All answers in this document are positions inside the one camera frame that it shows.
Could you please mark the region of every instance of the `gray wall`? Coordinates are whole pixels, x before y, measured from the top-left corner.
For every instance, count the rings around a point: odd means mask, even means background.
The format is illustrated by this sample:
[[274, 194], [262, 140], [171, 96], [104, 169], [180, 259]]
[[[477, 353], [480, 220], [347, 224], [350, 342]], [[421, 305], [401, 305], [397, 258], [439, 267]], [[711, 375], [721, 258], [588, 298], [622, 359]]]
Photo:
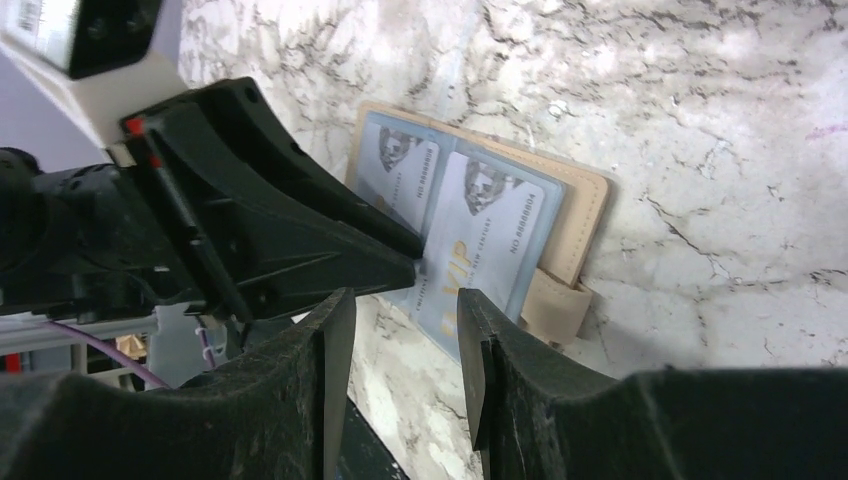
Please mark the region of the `gray wall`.
[[[164, 0], [153, 49], [179, 54], [182, 0]], [[45, 171], [102, 162], [88, 139], [0, 53], [0, 146], [26, 150]]]

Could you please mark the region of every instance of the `countertop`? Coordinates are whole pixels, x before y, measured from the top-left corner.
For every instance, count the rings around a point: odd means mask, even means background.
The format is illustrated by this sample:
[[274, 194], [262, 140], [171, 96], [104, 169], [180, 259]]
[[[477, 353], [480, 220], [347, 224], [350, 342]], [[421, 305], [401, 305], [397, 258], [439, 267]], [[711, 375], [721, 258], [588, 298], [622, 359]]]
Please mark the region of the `countertop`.
[[[640, 369], [848, 364], [844, 1], [186, 0], [180, 72], [250, 75], [341, 178], [376, 100], [604, 172], [562, 352]], [[412, 478], [480, 478], [459, 367], [362, 298], [350, 394]]]

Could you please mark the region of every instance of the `beige leather wallet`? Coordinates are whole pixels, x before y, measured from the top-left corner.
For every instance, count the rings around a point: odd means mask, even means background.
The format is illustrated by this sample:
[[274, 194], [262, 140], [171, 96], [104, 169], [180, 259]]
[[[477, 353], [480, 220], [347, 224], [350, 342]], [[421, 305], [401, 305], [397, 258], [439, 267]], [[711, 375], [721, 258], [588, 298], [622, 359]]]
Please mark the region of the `beige leather wallet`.
[[603, 176], [498, 142], [478, 133], [377, 103], [364, 103], [354, 135], [346, 183], [353, 185], [359, 141], [369, 112], [379, 112], [476, 143], [568, 185], [566, 198], [536, 267], [521, 316], [527, 330], [541, 340], [571, 343], [589, 309], [592, 292], [578, 282], [580, 269], [609, 196]]

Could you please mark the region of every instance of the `tan card holder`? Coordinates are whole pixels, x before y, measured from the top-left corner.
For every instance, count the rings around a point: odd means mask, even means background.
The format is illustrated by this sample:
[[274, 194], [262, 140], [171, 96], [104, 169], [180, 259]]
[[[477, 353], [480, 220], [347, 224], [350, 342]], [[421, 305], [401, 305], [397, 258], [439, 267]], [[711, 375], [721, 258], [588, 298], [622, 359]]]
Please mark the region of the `tan card holder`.
[[527, 329], [541, 340], [571, 343], [589, 309], [592, 292], [578, 282], [592, 236], [609, 196], [603, 176], [557, 160], [498, 143], [483, 135], [377, 103], [359, 109], [346, 183], [353, 185], [359, 160], [359, 141], [365, 116], [378, 112], [432, 128], [472, 143], [542, 172], [568, 185], [566, 197], [536, 267], [521, 316]]

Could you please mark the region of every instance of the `marble table surface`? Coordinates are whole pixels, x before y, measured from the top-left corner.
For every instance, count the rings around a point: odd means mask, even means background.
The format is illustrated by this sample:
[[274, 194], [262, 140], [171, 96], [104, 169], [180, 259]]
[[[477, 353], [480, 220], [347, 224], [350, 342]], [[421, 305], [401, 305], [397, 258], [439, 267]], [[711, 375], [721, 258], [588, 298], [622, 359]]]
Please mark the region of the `marble table surface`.
[[[663, 365], [848, 365], [845, 0], [186, 0], [180, 71], [250, 75], [341, 178], [377, 100], [615, 184], [562, 352]], [[480, 478], [459, 368], [359, 301], [350, 393], [412, 478]]]

